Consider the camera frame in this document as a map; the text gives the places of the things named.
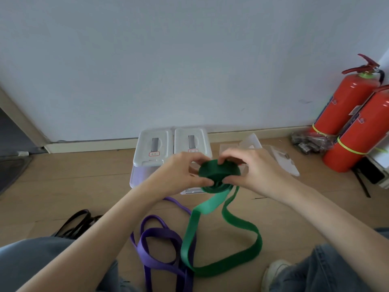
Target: wooden floor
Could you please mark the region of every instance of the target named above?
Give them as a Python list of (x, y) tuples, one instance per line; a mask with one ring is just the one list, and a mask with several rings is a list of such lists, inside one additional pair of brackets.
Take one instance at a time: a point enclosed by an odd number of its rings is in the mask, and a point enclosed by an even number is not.
[[(328, 169), (317, 155), (297, 152), (287, 138), (264, 139), (286, 150), (294, 160), (305, 184), (371, 227), (389, 226), (389, 191), (368, 184), (372, 195), (365, 197), (355, 176)], [(212, 144), (214, 158), (219, 144)], [(72, 214), (89, 209), (93, 215), (104, 214), (129, 190), (134, 149), (119, 151), (75, 152), (36, 155), (26, 172), (0, 196), (0, 246), (39, 236), (51, 235)], [(173, 196), (193, 208), (209, 194)], [(255, 223), (263, 238), (260, 255), (223, 275), (196, 278), (195, 291), (259, 291), (265, 267), (276, 259), (298, 262), (309, 255), (324, 238), (290, 208), (242, 189), (229, 206), (238, 217)], [(174, 204), (161, 201), (150, 213), (159, 215), (170, 228), (183, 236), (188, 215)], [(236, 230), (223, 221), (220, 211), (202, 217), (198, 229), (195, 265), (209, 264), (250, 246), (254, 236)], [(149, 240), (151, 254), (171, 261), (169, 242)], [(143, 269), (134, 247), (127, 243), (118, 256), (123, 277), (144, 289)], [(154, 291), (174, 291), (175, 277), (153, 271)]]

